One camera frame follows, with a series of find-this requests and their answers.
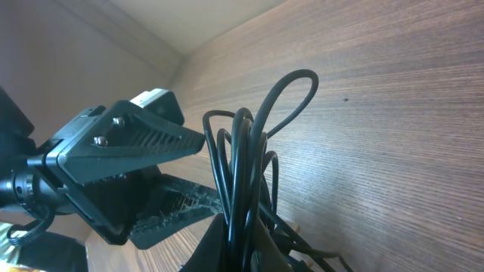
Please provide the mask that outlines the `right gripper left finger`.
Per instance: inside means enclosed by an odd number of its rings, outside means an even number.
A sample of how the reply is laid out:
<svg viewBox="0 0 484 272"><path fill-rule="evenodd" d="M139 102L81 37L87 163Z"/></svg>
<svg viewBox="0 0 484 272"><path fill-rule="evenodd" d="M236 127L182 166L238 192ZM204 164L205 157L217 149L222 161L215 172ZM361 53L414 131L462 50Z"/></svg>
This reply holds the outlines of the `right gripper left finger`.
<svg viewBox="0 0 484 272"><path fill-rule="evenodd" d="M225 270L227 241L225 217L218 214L205 232L202 240L180 272L219 272Z"/></svg>

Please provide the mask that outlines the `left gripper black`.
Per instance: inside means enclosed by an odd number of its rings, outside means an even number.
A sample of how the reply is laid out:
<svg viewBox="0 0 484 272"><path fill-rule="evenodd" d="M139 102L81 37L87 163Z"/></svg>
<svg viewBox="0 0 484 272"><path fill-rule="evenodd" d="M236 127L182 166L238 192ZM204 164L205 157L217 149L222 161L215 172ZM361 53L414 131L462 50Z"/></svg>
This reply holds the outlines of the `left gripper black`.
<svg viewBox="0 0 484 272"><path fill-rule="evenodd" d="M127 100L86 108L28 164L111 245L149 249L222 212L217 190L157 165L198 153L203 134Z"/></svg>

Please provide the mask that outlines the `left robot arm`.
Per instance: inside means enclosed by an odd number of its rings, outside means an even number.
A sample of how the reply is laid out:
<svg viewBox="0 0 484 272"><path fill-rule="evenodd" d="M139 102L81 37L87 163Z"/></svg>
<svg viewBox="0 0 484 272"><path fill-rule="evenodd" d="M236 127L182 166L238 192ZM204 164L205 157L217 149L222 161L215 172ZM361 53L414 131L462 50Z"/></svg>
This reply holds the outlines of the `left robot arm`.
<svg viewBox="0 0 484 272"><path fill-rule="evenodd" d="M216 190L163 174L158 166L201 151L171 91L155 88L112 107L83 110L42 145L33 124L1 95L1 206L33 218L8 231L13 246L78 214L104 241L149 249L221 212Z"/></svg>

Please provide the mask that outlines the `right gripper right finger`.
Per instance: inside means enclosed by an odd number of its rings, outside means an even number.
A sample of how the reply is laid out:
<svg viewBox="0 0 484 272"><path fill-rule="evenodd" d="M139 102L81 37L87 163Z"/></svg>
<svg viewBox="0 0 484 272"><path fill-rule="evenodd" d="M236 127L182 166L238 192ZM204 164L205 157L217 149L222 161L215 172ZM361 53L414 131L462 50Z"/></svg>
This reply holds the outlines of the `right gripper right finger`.
<svg viewBox="0 0 484 272"><path fill-rule="evenodd" d="M294 272L294 269L287 263L260 219L256 220L253 240L254 250L251 256L251 271Z"/></svg>

